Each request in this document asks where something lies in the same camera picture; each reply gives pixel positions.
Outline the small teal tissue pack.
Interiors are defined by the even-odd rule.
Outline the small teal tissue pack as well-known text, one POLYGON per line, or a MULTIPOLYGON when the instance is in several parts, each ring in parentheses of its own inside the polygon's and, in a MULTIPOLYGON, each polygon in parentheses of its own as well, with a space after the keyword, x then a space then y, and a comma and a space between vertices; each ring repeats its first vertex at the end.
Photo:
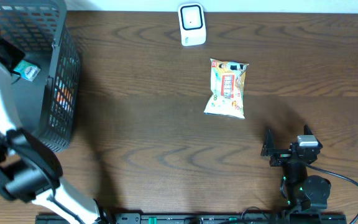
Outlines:
POLYGON ((40 68, 26 60, 21 60, 14 68, 14 71, 18 73, 21 78, 32 82, 39 74, 40 68))

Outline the yellow snack bag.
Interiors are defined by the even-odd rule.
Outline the yellow snack bag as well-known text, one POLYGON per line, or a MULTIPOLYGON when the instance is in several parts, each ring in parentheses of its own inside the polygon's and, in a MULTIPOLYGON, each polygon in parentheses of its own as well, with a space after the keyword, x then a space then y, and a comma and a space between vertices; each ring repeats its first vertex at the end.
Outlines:
POLYGON ((209 98, 204 114, 244 119, 244 84, 248 63, 211 58, 209 98))

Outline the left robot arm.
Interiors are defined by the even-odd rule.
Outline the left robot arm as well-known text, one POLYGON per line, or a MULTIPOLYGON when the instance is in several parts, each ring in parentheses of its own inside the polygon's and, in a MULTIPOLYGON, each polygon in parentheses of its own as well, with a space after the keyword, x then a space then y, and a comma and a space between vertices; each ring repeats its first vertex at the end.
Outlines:
POLYGON ((23 51, 0 38, 0 195, 50 209, 69 223, 114 223, 96 200, 70 185, 56 155, 23 128, 11 77, 23 51))

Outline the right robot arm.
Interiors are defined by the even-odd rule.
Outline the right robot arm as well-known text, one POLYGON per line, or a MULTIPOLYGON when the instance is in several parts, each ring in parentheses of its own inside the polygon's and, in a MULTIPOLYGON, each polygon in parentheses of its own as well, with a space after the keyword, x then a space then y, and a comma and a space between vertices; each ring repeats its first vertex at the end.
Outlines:
POLYGON ((271 167, 281 167, 282 195, 294 212, 320 212, 327 209, 331 183, 318 175, 308 175, 307 166, 317 160, 323 145, 307 125, 287 149, 275 146, 273 133, 266 130, 261 156, 269 157, 271 167))

